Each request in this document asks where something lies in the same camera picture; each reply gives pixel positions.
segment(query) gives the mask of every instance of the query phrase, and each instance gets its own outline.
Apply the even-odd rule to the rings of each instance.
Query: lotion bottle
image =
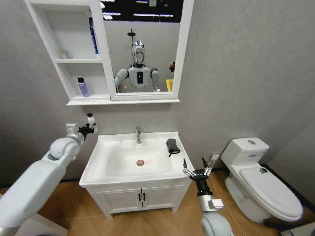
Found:
[[[82,93],[82,96],[84,97],[89,97],[89,91],[88,91],[88,87],[87,84],[84,82],[84,79],[82,77],[78,78],[78,82],[79,82],[79,87]]]

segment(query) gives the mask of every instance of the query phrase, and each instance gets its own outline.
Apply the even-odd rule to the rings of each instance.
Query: sink cabinet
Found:
[[[180,153],[169,156],[166,141],[176,139]],[[100,135],[80,185],[88,190],[108,219],[127,211],[172,208],[176,212],[191,179],[183,159],[193,166],[178,132]]]
[[[112,183],[87,187],[95,202],[108,219],[114,213],[172,208],[176,212],[191,180],[160,179],[128,183]]]

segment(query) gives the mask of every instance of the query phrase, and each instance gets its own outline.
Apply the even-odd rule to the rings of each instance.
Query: ceiling light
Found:
[[[110,15],[103,15],[103,18],[104,18],[105,20],[112,20],[112,19],[113,19],[113,17],[110,16]]]
[[[103,12],[103,15],[120,16],[119,12]]]
[[[138,13],[134,13],[134,16],[160,16],[160,17],[173,17],[174,15],[167,15],[167,14],[138,14]]]

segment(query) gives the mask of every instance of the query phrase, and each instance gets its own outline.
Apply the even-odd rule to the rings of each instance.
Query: mirror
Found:
[[[172,91],[183,3],[101,1],[116,94]]]

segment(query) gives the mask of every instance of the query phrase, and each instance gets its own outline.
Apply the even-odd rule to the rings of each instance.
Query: faucet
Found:
[[[142,143],[141,137],[140,137],[140,135],[141,135],[141,127],[140,126],[136,127],[136,132],[137,132],[137,143],[140,144],[140,143]]]

